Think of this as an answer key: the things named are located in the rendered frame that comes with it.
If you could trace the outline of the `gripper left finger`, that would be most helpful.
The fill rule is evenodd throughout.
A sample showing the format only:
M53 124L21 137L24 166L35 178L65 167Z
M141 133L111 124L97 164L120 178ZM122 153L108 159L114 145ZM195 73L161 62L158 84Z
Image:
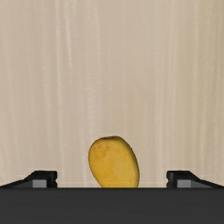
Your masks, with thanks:
M34 171L24 179L1 185L1 188L57 188L56 171Z

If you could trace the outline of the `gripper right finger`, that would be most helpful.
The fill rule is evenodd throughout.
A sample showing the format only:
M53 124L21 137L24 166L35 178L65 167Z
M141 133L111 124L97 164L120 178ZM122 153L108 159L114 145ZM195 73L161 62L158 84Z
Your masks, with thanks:
M222 185L200 179L190 171L168 171L166 178L167 188L222 188Z

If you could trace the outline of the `yellow mango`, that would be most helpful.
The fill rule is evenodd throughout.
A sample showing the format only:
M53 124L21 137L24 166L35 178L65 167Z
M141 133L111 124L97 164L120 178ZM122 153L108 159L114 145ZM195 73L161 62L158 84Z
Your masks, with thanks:
M101 187L137 188L140 171L132 148L119 136L102 137L88 152L90 170Z

